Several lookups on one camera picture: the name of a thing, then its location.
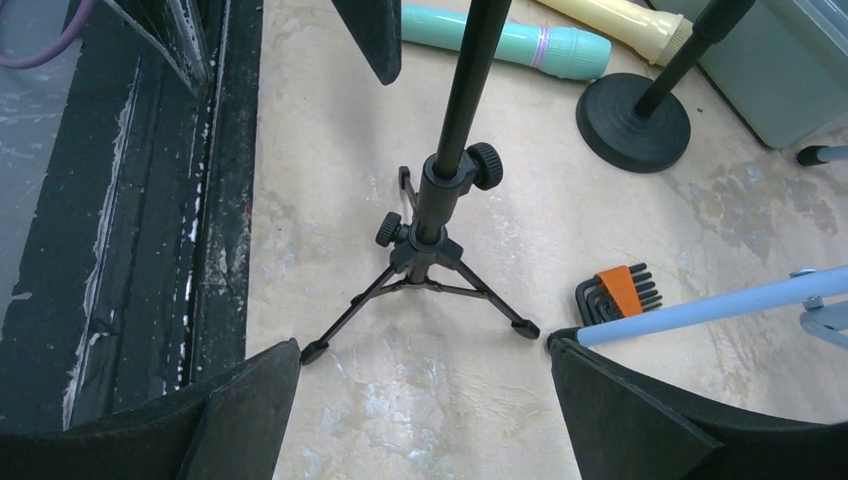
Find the cream yellow microphone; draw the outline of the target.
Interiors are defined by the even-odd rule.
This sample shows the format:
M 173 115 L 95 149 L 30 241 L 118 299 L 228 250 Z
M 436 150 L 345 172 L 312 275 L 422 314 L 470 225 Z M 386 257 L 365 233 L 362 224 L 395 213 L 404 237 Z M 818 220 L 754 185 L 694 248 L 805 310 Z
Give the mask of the cream yellow microphone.
M 649 65 L 665 67 L 693 34 L 682 14 L 624 0 L 540 0 L 540 4 L 624 43 Z

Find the light blue music stand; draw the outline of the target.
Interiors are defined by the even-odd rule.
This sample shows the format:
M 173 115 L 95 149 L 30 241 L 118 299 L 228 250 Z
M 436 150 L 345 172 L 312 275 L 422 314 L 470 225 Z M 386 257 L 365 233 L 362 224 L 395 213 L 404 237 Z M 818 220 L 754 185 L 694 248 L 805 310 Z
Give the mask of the light blue music stand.
M 548 349 L 554 343 L 566 340 L 586 347 L 610 343 L 793 303 L 804 306 L 805 311 L 799 321 L 805 331 L 840 348 L 847 347 L 847 302 L 841 301 L 831 306 L 823 303 L 825 298 L 847 293 L 846 266 L 823 270 L 800 269 L 792 272 L 787 279 L 665 309 L 659 307 L 659 298 L 655 296 L 649 299 L 643 313 L 623 313 L 615 319 L 604 316 L 604 309 L 594 301 L 596 294 L 593 291 L 585 291 L 589 287 L 600 286 L 599 278 L 578 285 L 575 298 L 583 324 L 552 332 L 546 340 Z

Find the black tripod microphone stand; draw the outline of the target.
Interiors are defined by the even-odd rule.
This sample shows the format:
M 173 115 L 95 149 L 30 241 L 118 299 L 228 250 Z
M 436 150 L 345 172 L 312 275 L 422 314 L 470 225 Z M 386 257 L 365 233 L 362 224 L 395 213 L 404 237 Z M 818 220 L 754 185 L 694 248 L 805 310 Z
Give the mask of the black tripod microphone stand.
M 521 317 L 463 262 L 462 247 L 446 229 L 462 196 L 472 188 L 491 190 L 503 179 L 503 163 L 494 147 L 485 142 L 469 145 L 467 140 L 509 8 L 507 1 L 471 3 L 438 146 L 422 166 L 420 187 L 412 187 L 407 167 L 398 170 L 398 184 L 413 209 L 413 220 L 405 224 L 395 212 L 386 215 L 375 241 L 392 249 L 388 267 L 351 300 L 321 337 L 302 350 L 302 365 L 320 358 L 367 302 L 402 290 L 485 299 L 517 334 L 531 340 L 539 337 L 534 322 Z

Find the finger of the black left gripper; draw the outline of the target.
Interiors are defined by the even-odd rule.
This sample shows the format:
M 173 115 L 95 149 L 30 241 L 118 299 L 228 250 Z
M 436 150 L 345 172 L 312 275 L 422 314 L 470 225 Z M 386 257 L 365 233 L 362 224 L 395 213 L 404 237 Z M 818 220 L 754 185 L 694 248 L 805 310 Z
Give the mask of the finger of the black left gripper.
M 196 97 L 208 93 L 210 52 L 195 0 L 105 0 L 123 21 L 157 49 Z
M 401 71 L 400 0 L 332 0 L 344 25 L 382 85 Z

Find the grey-green plastic toolbox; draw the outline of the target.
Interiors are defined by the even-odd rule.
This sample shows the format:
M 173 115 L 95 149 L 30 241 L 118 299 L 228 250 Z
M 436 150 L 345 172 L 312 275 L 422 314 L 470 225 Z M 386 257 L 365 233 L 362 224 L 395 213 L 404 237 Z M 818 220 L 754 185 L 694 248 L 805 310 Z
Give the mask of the grey-green plastic toolbox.
M 793 147 L 842 131 L 847 4 L 757 1 L 699 66 L 768 147 Z

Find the orange black hex key set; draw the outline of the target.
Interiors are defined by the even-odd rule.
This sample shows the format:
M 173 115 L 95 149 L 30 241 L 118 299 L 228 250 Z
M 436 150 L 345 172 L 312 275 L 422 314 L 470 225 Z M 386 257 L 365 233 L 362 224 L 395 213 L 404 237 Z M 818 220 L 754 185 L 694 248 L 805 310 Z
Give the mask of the orange black hex key set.
M 659 309 L 662 299 L 646 263 L 598 272 L 575 288 L 575 303 L 584 326 Z

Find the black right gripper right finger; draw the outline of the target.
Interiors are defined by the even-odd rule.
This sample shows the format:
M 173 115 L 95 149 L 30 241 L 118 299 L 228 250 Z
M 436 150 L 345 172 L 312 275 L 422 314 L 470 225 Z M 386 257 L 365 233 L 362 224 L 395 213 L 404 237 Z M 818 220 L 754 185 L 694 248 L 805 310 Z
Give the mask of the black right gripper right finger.
M 628 369 L 570 339 L 551 373 L 585 479 L 844 479 L 846 423 L 744 410 Z

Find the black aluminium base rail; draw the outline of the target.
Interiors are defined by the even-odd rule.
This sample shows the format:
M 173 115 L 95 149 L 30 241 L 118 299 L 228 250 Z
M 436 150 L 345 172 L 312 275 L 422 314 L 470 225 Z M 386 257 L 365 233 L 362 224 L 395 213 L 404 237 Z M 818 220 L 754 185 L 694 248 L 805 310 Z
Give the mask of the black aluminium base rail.
M 1 72 L 1 429 L 59 432 L 241 361 L 263 5 L 198 1 L 194 96 L 104 1 Z

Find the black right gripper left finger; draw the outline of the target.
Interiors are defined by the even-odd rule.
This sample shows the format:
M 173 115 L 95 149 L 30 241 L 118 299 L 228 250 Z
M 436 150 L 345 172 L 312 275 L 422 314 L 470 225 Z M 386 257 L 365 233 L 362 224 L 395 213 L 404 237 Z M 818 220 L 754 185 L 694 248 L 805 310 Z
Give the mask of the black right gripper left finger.
M 281 341 L 209 379 L 63 432 L 1 436 L 4 479 L 271 479 L 300 376 Z

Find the mint green microphone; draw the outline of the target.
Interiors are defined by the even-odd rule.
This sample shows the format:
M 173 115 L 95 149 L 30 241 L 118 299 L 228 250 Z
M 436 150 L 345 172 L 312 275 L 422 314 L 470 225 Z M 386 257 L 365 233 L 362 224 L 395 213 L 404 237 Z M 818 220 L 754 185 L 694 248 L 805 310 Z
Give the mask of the mint green microphone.
M 463 13 L 416 4 L 402 7 L 402 39 L 407 42 L 458 51 L 466 23 Z M 559 79 L 590 81 L 605 73 L 611 51 L 609 40 L 578 28 L 508 22 L 502 29 L 495 58 Z

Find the black round-base microphone stand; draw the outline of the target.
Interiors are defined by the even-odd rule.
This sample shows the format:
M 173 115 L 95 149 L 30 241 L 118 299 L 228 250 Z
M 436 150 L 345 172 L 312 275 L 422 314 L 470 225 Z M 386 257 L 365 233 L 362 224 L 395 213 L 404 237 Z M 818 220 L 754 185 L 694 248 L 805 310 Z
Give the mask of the black round-base microphone stand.
M 710 2 L 694 22 L 693 33 L 653 81 L 616 73 L 593 82 L 576 108 L 579 132 L 590 149 L 628 172 L 657 173 L 672 167 L 691 137 L 688 114 L 672 89 L 754 4 L 754 0 Z

